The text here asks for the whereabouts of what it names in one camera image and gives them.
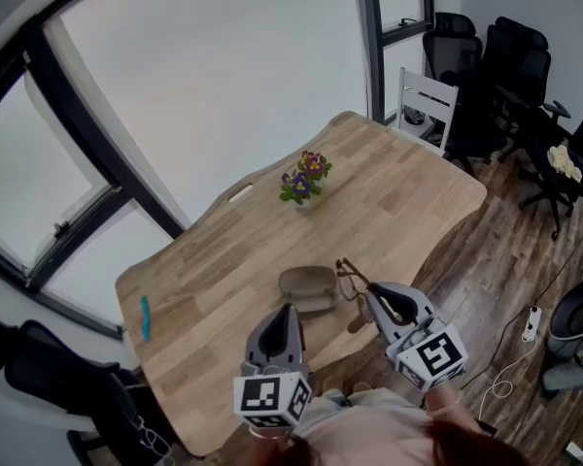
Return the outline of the black window frame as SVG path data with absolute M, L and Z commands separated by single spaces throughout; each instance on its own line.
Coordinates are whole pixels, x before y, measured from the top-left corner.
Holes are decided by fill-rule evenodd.
M 424 15 L 417 23 L 383 29 L 380 0 L 358 0 L 360 27 L 368 65 L 369 118 L 383 125 L 394 121 L 387 116 L 384 49 L 405 39 L 429 32 L 435 25 L 434 0 L 422 0 Z
M 120 340 L 117 277 L 187 225 L 61 19 L 26 22 L 0 49 L 0 284 Z

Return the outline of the person's pink top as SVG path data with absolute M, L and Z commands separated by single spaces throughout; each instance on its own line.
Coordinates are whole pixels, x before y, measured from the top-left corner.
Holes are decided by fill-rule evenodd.
M 296 428 L 284 466 L 438 466 L 444 450 L 472 450 L 482 433 L 433 419 L 417 406 L 360 408 Z

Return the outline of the grey-brown glasses case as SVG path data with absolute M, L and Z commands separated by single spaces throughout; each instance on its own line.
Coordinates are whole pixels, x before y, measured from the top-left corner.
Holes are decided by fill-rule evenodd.
M 326 266 L 299 266 L 284 271 L 278 280 L 285 303 L 305 316 L 332 311 L 338 298 L 335 272 Z

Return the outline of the dark round floor appliance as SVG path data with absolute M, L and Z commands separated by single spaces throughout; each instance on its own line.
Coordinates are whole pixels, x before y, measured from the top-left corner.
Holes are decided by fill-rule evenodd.
M 547 400 L 583 386 L 583 281 L 563 296 L 551 315 L 538 381 Z

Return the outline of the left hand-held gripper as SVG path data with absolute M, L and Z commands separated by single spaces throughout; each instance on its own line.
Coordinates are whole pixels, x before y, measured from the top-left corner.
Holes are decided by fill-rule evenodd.
M 289 367 L 269 362 L 288 347 Z M 234 414 L 253 428 L 295 428 L 312 396 L 297 309 L 284 304 L 264 317 L 247 339 L 241 376 L 233 379 Z

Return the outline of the person's right forearm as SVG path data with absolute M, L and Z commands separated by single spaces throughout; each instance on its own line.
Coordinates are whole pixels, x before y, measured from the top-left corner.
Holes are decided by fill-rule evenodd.
M 462 393 L 449 381 L 429 389 L 424 397 L 426 413 L 431 418 L 448 421 L 473 432 L 482 432 L 473 414 L 463 404 Z

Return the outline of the potted purple flower plant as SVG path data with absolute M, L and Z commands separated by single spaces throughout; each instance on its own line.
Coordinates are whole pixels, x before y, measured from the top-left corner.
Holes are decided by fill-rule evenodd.
M 332 163 L 319 152 L 305 150 L 294 168 L 281 176 L 279 199 L 306 211 L 323 192 Z

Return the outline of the white wooden chair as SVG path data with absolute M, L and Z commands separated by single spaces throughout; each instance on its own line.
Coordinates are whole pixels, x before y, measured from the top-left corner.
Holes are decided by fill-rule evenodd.
M 443 156 L 449 139 L 459 89 L 456 86 L 438 82 L 401 67 L 399 69 L 398 91 L 395 131 L 404 138 L 425 147 L 427 150 Z M 408 132 L 403 127 L 404 107 L 420 111 L 444 123 L 443 135 L 438 147 L 422 139 L 420 136 Z

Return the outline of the white power strip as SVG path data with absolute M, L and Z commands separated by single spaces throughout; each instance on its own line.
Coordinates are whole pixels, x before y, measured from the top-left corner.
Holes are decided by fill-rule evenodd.
M 521 335 L 523 343 L 533 343 L 536 340 L 540 320 L 541 309 L 537 306 L 530 307 L 526 324 Z

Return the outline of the cream crumpled cloth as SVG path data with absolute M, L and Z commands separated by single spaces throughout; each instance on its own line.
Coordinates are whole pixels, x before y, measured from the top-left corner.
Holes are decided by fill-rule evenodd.
M 558 145 L 547 151 L 547 159 L 551 167 L 559 174 L 578 183 L 582 181 L 582 172 L 571 159 L 567 147 Z

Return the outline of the brown eyeglasses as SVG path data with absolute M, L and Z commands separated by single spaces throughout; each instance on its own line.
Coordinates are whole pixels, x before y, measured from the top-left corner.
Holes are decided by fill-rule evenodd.
M 335 273 L 344 299 L 356 304 L 365 323 L 373 323 L 374 314 L 367 300 L 370 281 L 347 258 L 336 260 Z

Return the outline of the person's light trousers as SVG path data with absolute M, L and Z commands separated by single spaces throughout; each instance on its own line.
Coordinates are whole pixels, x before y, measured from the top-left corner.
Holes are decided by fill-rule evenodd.
M 408 402 L 386 388 L 369 389 L 345 396 L 343 391 L 334 388 L 311 400 L 302 417 L 301 425 L 315 424 L 331 416 L 360 408 L 395 409 L 408 405 Z

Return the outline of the person's left forearm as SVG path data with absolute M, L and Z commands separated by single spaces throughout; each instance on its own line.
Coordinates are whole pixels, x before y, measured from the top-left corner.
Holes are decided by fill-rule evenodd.
M 290 428 L 249 427 L 252 441 L 244 460 L 244 466 L 267 466 L 272 455 L 287 447 L 292 434 Z

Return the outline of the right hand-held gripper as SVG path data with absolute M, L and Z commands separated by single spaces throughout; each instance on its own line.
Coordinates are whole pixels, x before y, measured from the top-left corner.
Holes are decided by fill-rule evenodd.
M 437 316 L 424 320 L 433 314 L 433 306 L 423 292 L 401 283 L 371 283 L 366 300 L 389 344 L 386 356 L 419 391 L 427 392 L 464 372 L 468 354 L 460 335 L 453 324 L 446 325 Z M 397 341 L 397 327 L 421 321 Z

